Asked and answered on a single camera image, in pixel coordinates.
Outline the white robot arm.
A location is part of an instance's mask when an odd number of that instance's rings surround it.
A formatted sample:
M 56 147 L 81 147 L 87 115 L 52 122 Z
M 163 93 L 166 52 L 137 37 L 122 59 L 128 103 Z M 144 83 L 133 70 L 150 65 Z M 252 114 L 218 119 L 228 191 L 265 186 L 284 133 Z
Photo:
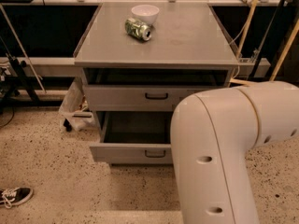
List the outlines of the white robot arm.
M 170 142 L 184 224 L 260 224 L 245 154 L 298 135 L 299 88 L 282 81 L 202 91 L 176 107 Z

